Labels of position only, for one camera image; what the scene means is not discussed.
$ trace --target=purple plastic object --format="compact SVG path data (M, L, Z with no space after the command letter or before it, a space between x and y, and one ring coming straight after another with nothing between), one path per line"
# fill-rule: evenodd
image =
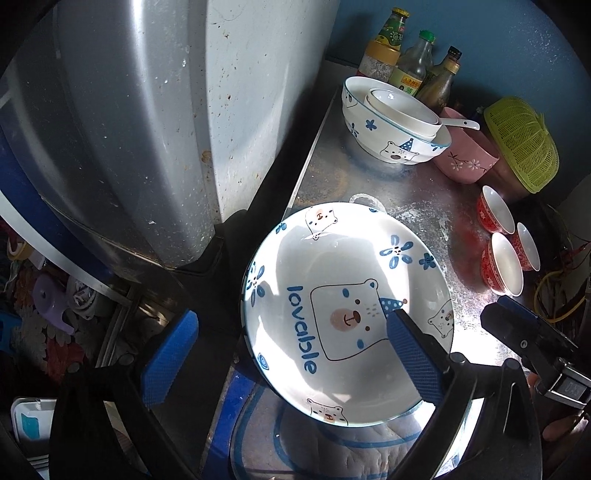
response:
M74 329L61 319L68 307L66 294L49 275L41 274L35 282L33 301L45 320L68 335L74 334Z

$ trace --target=gray mat with blue lines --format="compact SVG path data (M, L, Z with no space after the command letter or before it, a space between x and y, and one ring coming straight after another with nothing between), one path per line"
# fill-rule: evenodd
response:
M433 406L421 403L381 425L337 427L304 415L268 387L257 385L236 422L232 469L238 480L385 478L402 461L432 411ZM440 473L451 468L452 460Z

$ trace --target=yellow label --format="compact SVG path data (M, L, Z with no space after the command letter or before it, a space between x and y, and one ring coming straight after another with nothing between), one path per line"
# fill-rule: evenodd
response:
M390 75L388 83L409 95L414 96L417 93L418 88L422 84L422 80L418 80L415 77L410 76L408 73L404 73L402 70L395 68Z

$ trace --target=yellow cable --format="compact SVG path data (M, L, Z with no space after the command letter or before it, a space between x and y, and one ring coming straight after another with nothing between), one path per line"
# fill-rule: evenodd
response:
M583 302L586 300L585 297L583 296L583 298L580 299L573 308L571 308L568 312L566 312L565 314L563 314L560 317L555 318L555 319L547 319L547 318L545 318L541 314L541 312L538 310L538 293L540 292L540 289L542 288L542 285L546 282L546 280L548 280L553 275L560 275L562 272L563 272L562 270L555 270L553 272L550 272L550 273L546 274L544 276L544 278L542 278L542 280L540 281L540 283L537 286L537 288L535 289L535 293L534 293L534 312L536 312L537 315L539 315L540 317L542 317L548 323L557 323L557 322L560 322L561 320L564 320L566 317L568 317L569 315L571 315L576 309L578 309L583 304Z

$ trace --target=green bottle cap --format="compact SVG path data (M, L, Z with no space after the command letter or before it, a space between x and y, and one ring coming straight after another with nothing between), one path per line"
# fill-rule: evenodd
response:
M427 40L428 42L433 43L435 41L435 35L433 35L432 32L429 32L429 30L421 30L418 33L418 36L420 38L422 38L423 40Z

